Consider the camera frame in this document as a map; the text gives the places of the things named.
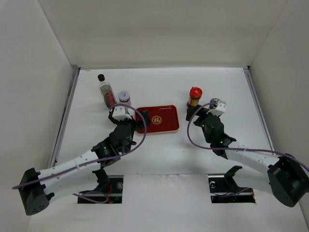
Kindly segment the small jar pink label lid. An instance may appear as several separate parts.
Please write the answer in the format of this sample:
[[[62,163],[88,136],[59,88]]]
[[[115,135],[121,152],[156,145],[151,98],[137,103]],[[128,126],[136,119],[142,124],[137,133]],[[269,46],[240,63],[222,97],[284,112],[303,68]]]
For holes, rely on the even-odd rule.
[[[119,99],[120,103],[131,106],[130,94],[127,91],[123,90],[123,91],[119,92],[118,99]]]

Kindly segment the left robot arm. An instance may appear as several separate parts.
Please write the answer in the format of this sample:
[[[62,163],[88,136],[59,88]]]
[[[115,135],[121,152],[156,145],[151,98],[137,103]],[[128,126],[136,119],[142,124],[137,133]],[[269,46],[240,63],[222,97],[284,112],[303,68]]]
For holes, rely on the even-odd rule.
[[[26,170],[19,191],[26,215],[32,216],[46,209],[52,202],[71,194],[89,190],[102,193],[107,190],[108,167],[121,157],[135,151],[141,144],[134,140],[134,133],[146,131],[151,124],[146,110],[135,110],[137,117],[126,112],[124,104],[109,111],[109,120],[116,125],[103,141],[80,156],[58,166],[37,171]]]

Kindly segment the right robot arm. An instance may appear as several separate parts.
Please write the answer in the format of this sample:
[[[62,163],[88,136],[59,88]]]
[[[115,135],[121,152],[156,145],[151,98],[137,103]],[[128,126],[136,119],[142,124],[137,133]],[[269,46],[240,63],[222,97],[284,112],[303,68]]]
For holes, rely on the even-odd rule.
[[[231,195],[251,188],[272,194],[280,203],[294,207],[309,191],[309,168],[293,155],[267,149],[247,148],[224,131],[220,116],[225,103],[209,102],[187,108],[186,121],[202,129],[207,150],[240,163],[224,174]]]

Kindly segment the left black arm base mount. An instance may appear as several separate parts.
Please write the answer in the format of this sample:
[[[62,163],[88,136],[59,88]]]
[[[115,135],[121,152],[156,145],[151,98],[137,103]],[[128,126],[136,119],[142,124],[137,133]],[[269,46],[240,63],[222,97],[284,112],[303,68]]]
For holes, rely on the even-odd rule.
[[[124,176],[107,175],[103,171],[103,177],[98,180],[91,198],[99,203],[119,204],[122,203]]]

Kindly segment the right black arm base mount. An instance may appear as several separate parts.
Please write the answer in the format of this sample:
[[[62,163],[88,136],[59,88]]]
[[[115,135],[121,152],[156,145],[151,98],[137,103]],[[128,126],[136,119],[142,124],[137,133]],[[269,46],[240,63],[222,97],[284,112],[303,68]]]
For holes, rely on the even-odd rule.
[[[234,166],[225,174],[208,175],[212,203],[255,203],[252,188],[241,188],[233,179],[242,167]]]

